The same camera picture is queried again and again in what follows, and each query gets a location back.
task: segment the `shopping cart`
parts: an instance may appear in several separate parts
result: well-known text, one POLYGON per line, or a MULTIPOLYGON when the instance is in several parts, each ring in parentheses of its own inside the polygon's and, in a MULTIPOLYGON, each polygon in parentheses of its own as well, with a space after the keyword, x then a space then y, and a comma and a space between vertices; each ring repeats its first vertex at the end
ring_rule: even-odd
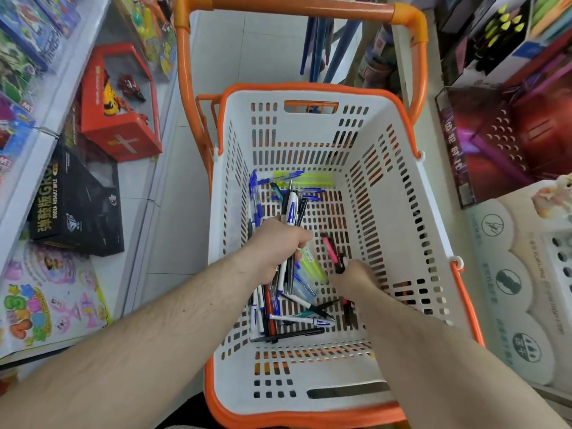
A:
MULTIPOLYGON (((311 202, 303 225, 315 232, 311 249, 333 267, 320 232, 348 257, 372 266, 380 288, 423 313, 482 335, 461 281, 413 134, 427 90, 425 17, 404 4, 339 0, 175 0, 181 97, 211 189, 209 262, 247 241, 248 182, 277 170, 331 174, 335 188, 311 202), (414 97, 406 111, 382 90, 317 83, 237 84, 222 95, 194 100, 190 77, 189 14, 196 9, 386 21, 409 28, 414 97), (211 100, 218 141, 211 143, 200 101, 211 100), (217 117, 215 106, 219 105, 217 117)), ((278 213, 262 187, 266 217, 278 213)), ((316 303, 336 289, 316 284, 316 303)), ((296 304, 282 304, 288 315, 296 304)), ((343 308, 329 309, 336 326, 318 336, 249 340, 245 309, 208 361, 205 396, 226 427, 362 427, 404 419, 375 361, 366 326, 346 324, 343 308)), ((284 327, 293 331, 298 325, 284 327)))

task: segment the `white plastic basket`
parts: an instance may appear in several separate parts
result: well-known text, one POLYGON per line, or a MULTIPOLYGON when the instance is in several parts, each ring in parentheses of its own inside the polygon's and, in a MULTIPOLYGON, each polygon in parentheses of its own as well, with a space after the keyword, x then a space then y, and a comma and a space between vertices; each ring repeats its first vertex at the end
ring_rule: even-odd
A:
MULTIPOLYGON (((414 149, 403 105, 379 90, 331 88, 290 83, 225 91, 209 262, 246 243, 248 180, 254 169, 260 178, 277 170, 327 172, 336 186, 323 202, 309 202, 303 220, 315 232, 310 247, 325 270, 333 273, 321 231, 331 233, 349 258, 372 266, 383 291, 479 339, 457 272, 462 260, 451 250, 423 168, 425 155, 414 149), (303 112, 290 112, 292 102, 303 112), (308 107, 324 113, 306 113, 308 107)), ((279 211, 271 195, 264 186, 267 217, 279 211)), ((317 304, 337 296, 329 285, 318 286, 316 293, 317 304)), ((296 304, 282 309, 299 312, 296 304)), ((404 419, 383 383, 359 307, 357 328, 343 323, 338 304, 329 310, 337 326, 325 334, 273 345, 249 341, 245 309, 206 367, 205 394, 215 417, 233 427, 355 427, 404 419), (359 387, 339 389, 347 386, 359 387)))

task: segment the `hand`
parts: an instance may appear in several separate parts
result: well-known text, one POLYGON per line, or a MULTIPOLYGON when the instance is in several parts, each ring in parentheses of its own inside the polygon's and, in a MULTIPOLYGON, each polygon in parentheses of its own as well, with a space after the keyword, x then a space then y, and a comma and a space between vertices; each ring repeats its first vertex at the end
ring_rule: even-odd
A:
POLYGON ((276 265, 280 265, 296 252, 296 260, 300 260, 303 248, 314 236, 311 230, 298 226, 287 226, 280 222, 280 216, 269 218, 244 246, 248 256, 256 262, 258 268, 258 284, 268 284, 272 281, 276 265))
POLYGON ((344 265, 346 270, 343 274, 330 274, 328 277, 338 294, 355 301, 363 289, 377 289, 375 274, 368 265, 356 259, 348 261, 346 258, 344 265))

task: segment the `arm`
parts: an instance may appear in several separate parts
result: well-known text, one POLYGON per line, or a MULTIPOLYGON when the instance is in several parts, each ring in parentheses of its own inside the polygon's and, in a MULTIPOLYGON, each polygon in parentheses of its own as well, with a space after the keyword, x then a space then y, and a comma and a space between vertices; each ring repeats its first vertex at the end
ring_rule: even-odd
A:
POLYGON ((368 266, 352 260, 330 279, 360 309, 377 363, 413 428, 568 428, 526 382, 464 332, 376 288, 368 266))
POLYGON ((0 398, 3 426, 150 426, 225 338, 254 288, 312 235, 266 220, 243 248, 46 362, 0 398))

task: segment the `orange basket handle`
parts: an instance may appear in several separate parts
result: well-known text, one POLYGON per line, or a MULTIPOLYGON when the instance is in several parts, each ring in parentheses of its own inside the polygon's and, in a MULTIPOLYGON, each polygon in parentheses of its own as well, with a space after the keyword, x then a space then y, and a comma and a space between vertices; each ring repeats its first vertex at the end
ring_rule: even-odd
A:
MULTIPOLYGON (((178 72, 181 99, 190 129, 197 142, 209 180, 212 179, 213 158, 208 130, 203 128, 193 93, 190 73, 189 16, 195 10, 238 10, 286 15, 319 16, 322 18, 383 21, 405 26, 411 34, 413 65, 413 99, 408 110, 412 124, 417 122, 427 95, 427 21, 425 15, 409 4, 375 4, 341 0, 175 0, 175 31, 177 33, 178 72)), ((219 150, 222 150, 218 139, 219 150)))

